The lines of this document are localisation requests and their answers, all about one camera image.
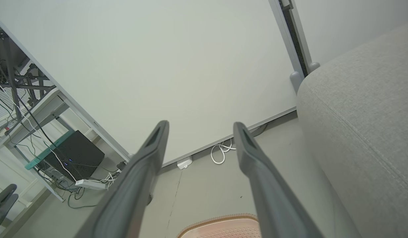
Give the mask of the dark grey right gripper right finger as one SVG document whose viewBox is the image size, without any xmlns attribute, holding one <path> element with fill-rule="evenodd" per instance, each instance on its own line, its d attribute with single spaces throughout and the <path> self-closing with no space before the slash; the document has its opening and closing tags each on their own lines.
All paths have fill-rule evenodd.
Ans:
<svg viewBox="0 0 408 238">
<path fill-rule="evenodd" d="M 279 170 L 270 161 L 247 127 L 233 126 L 237 157 L 248 177 L 263 238 L 322 238 Z"/>
</svg>

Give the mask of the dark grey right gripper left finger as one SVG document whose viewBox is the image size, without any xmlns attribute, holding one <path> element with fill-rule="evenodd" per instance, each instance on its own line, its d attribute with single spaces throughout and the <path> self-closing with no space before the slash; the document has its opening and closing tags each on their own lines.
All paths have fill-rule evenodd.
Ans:
<svg viewBox="0 0 408 238">
<path fill-rule="evenodd" d="M 77 238 L 137 238 L 163 163 L 169 122 L 160 121 L 76 234 Z"/>
</svg>

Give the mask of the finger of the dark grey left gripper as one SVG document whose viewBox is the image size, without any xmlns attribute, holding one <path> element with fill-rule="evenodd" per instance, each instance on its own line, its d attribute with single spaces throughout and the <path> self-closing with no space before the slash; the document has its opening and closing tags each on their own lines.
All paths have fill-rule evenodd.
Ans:
<svg viewBox="0 0 408 238">
<path fill-rule="evenodd" d="M 12 194 L 11 196 L 8 197 L 8 199 L 6 199 L 4 203 L 0 204 L 0 226 L 4 219 L 7 217 L 7 214 L 12 208 L 12 206 L 18 200 L 18 197 L 19 197 L 18 194 Z"/>
<path fill-rule="evenodd" d="M 0 193 L 0 208 L 4 206 L 4 204 L 9 200 L 10 196 L 15 192 L 17 189 L 16 184 L 10 184 L 7 186 L 3 191 Z"/>
</svg>

